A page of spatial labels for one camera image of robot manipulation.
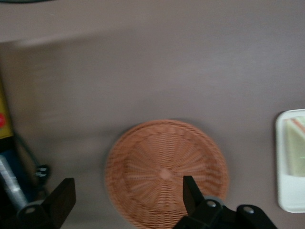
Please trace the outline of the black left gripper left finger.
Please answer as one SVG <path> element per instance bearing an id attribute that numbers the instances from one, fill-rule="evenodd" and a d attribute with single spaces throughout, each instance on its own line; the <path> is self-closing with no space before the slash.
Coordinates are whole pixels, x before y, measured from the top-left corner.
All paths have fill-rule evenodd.
<path id="1" fill-rule="evenodd" d="M 74 178 L 65 178 L 44 200 L 27 204 L 17 213 L 20 229 L 59 229 L 76 203 Z"/>

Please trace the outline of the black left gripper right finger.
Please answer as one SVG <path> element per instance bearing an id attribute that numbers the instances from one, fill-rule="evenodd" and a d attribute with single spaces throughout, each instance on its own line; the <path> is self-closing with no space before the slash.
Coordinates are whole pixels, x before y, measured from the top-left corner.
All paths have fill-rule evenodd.
<path id="1" fill-rule="evenodd" d="M 183 202 L 187 215 L 175 229 L 275 229 L 265 212 L 254 205 L 229 209 L 217 197 L 204 196 L 192 176 L 183 177 Z"/>

